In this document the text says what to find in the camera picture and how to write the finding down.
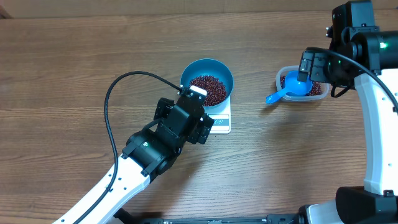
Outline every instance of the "blue bowl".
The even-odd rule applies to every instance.
[[[204,58],[194,61],[188,65],[181,75],[180,83],[183,86],[189,86],[191,80],[203,75],[211,75],[215,78],[218,78],[221,82],[223,82],[226,88],[226,98],[223,102],[214,106],[204,107],[205,109],[212,109],[224,103],[229,96],[231,96],[232,90],[234,88],[234,78],[232,77],[231,71],[223,63],[215,59]]]

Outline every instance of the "white robotic arm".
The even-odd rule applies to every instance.
[[[105,198],[80,222],[81,224],[105,224],[126,203],[144,190],[150,183],[149,176],[144,177],[142,167],[131,158],[119,159],[118,176],[112,189]],[[54,224],[66,224],[75,222],[104,192],[113,174],[114,165],[106,175],[66,214],[54,222]]]
[[[398,98],[398,69],[383,70],[379,78]],[[361,100],[365,139],[366,175],[364,189],[378,195],[385,190],[398,192],[398,115],[393,113],[392,101],[368,74],[355,79],[355,89]],[[336,208],[336,200],[307,208],[309,224],[343,224]]]

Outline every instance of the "blue scoop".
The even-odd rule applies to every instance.
[[[287,93],[293,93],[294,96],[304,96],[311,91],[312,82],[307,78],[306,82],[297,81],[299,71],[291,71],[285,78],[285,87],[278,92],[267,96],[266,103],[273,104]]]

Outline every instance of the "robotic arm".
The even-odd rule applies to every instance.
[[[331,83],[331,96],[357,90],[363,108],[367,166],[364,187],[340,187],[336,200],[307,208],[309,223],[398,222],[398,32],[380,32],[370,1],[332,12],[330,49],[308,48],[299,80]],[[344,90],[335,95],[336,87]]]
[[[128,140],[118,158],[118,173],[112,188],[80,223],[107,223],[126,203],[168,170],[185,142],[206,143],[214,123],[203,108],[207,92],[198,87],[182,88],[180,98],[161,98],[154,120]],[[150,128],[157,124],[153,132]],[[54,223],[75,223],[108,187],[114,165],[106,175],[66,214]]]

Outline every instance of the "red beans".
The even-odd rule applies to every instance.
[[[286,77],[280,77],[280,85],[283,86],[285,83]],[[305,96],[318,96],[322,94],[321,83],[319,82],[312,82],[312,89],[308,94]]]
[[[211,75],[203,75],[194,78],[189,83],[192,85],[202,88],[207,91],[207,97],[203,106],[214,106],[226,99],[226,88],[223,82],[220,82],[218,78]]]

